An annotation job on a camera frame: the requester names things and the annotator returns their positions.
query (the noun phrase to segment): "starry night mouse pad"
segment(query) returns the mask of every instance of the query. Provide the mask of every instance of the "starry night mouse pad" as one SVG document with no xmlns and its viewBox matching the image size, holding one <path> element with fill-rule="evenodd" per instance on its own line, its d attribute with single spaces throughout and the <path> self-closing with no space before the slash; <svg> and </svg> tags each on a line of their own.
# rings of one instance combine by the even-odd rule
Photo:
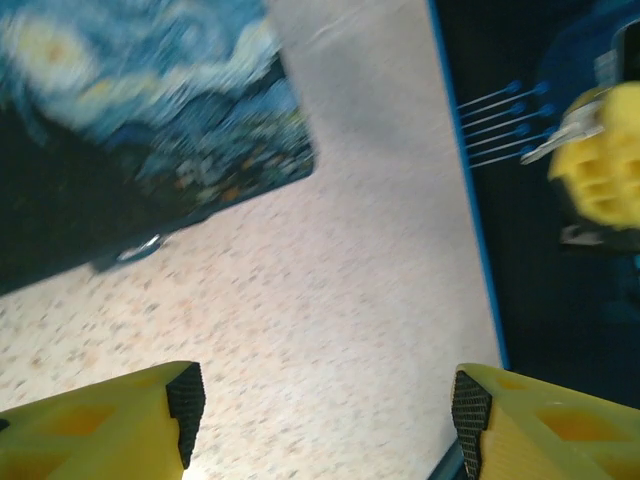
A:
<svg viewBox="0 0 640 480">
<path fill-rule="evenodd" d="M 261 0 L 0 6 L 0 293 L 309 175 Z"/>
</svg>

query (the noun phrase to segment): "yellow robotic hand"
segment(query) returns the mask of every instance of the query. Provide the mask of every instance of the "yellow robotic hand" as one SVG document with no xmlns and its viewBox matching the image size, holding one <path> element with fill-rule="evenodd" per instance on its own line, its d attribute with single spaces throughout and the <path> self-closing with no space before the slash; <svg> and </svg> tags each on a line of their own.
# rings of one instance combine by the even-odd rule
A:
<svg viewBox="0 0 640 480">
<path fill-rule="evenodd" d="M 180 480 L 204 404 L 171 362 L 0 412 L 0 480 Z"/>
<path fill-rule="evenodd" d="M 463 364 L 451 413 L 469 480 L 640 478 L 640 410 Z"/>
<path fill-rule="evenodd" d="M 561 180 L 576 212 L 614 230 L 640 229 L 640 82 L 594 89 L 569 113 L 599 100 L 601 133 L 561 144 L 549 180 Z"/>
</svg>

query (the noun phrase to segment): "black rubber grip pad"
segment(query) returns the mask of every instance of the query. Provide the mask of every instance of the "black rubber grip pad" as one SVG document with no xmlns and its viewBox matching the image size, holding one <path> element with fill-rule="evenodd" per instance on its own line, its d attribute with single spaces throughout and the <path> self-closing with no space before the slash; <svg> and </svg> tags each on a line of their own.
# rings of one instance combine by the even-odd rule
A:
<svg viewBox="0 0 640 480">
<path fill-rule="evenodd" d="M 491 394 L 473 378 L 462 371 L 456 373 L 451 414 L 469 480 L 480 478 L 480 435 L 489 425 L 492 400 Z"/>
<path fill-rule="evenodd" d="M 199 363 L 192 363 L 167 385 L 167 400 L 171 418 L 178 420 L 178 449 L 185 470 L 191 463 L 196 436 L 204 413 L 204 384 Z"/>
</svg>

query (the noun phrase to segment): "mouse pad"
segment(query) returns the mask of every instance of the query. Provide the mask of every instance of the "mouse pad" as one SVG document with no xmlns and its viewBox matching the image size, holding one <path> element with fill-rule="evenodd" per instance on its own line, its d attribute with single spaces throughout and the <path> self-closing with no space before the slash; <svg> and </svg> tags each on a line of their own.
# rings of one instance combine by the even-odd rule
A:
<svg viewBox="0 0 640 480">
<path fill-rule="evenodd" d="M 0 6 L 0 293 L 309 175 L 260 0 Z"/>
</svg>

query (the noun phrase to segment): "granite countertop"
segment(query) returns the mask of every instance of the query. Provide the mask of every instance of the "granite countertop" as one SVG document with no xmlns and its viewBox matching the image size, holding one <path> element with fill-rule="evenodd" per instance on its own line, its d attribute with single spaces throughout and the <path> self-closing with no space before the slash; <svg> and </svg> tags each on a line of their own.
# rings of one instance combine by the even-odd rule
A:
<svg viewBox="0 0 640 480">
<path fill-rule="evenodd" d="M 0 298 L 4 408 L 193 360 L 208 400 L 187 479 L 435 467 L 456 364 L 498 363 L 492 321 L 424 5 L 343 3 L 274 4 L 318 171 L 128 268 Z"/>
</svg>

